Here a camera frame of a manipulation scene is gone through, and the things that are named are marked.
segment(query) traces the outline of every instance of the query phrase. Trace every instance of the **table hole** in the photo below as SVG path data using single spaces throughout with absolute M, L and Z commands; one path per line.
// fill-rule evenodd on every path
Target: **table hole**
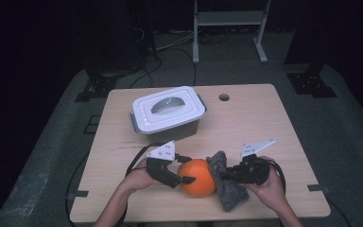
M 219 99 L 221 101 L 229 101 L 230 97 L 229 97 L 229 95 L 226 95 L 226 94 L 220 94 Z

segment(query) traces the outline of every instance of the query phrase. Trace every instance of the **dark background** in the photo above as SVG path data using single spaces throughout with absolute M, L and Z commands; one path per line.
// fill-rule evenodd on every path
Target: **dark background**
M 147 47 L 145 1 L 0 0 L 0 208 L 73 76 L 91 57 L 122 68 Z M 200 0 L 202 10 L 212 1 Z M 217 9 L 254 9 L 262 1 L 215 1 Z M 150 1 L 155 30 L 192 29 L 193 1 Z M 274 0 L 268 32 L 295 30 L 285 63 L 322 56 L 363 106 L 363 1 Z

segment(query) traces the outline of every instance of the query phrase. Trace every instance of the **orange fruit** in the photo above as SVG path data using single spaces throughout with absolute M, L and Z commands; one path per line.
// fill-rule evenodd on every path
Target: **orange fruit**
M 195 177 L 192 183 L 181 183 L 181 190 L 193 197 L 205 197 L 216 190 L 214 179 L 208 168 L 208 163 L 202 159 L 193 159 L 179 166 L 180 177 Z

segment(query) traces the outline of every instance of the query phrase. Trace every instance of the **white lid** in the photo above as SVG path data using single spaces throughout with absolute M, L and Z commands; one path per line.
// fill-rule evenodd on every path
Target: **white lid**
M 182 86 L 137 98 L 133 104 L 138 129 L 165 131 L 203 117 L 205 107 L 193 88 Z

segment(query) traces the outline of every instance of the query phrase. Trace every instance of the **white metal stand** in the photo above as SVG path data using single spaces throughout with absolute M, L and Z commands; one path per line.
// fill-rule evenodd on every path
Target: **white metal stand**
M 255 48 L 262 63 L 268 62 L 264 48 L 261 45 L 271 0 L 267 0 L 264 10 L 255 11 L 210 11 L 199 12 L 198 0 L 194 1 L 194 41 L 193 62 L 199 62 L 199 26 L 245 26 L 259 25 L 258 37 L 253 39 Z

